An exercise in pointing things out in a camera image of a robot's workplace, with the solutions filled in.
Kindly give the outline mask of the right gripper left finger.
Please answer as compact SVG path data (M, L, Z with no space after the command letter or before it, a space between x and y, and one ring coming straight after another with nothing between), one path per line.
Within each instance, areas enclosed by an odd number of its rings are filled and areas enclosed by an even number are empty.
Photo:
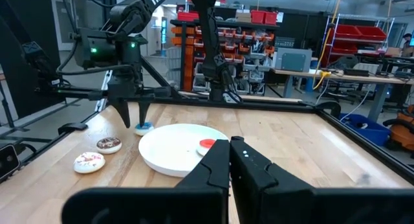
M62 223L227 223L230 143L217 140L173 188L89 188L65 202Z

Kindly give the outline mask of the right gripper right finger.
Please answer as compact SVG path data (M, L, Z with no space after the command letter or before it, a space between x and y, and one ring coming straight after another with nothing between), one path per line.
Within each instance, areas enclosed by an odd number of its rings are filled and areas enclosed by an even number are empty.
M412 223L413 190L316 188L250 147L230 142L240 223Z

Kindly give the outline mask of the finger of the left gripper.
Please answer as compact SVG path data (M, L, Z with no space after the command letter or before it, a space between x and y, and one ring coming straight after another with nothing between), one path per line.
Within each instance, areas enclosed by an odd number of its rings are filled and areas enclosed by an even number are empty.
M109 104L112 105L120 115L126 128L130 128L129 106L127 101L122 98L110 98Z
M138 102L138 106L139 106L139 123L138 123L138 125L140 127L143 127L144 124L146 123L147 111L148 111L150 105L151 105L151 102L149 102L149 101L139 101Z

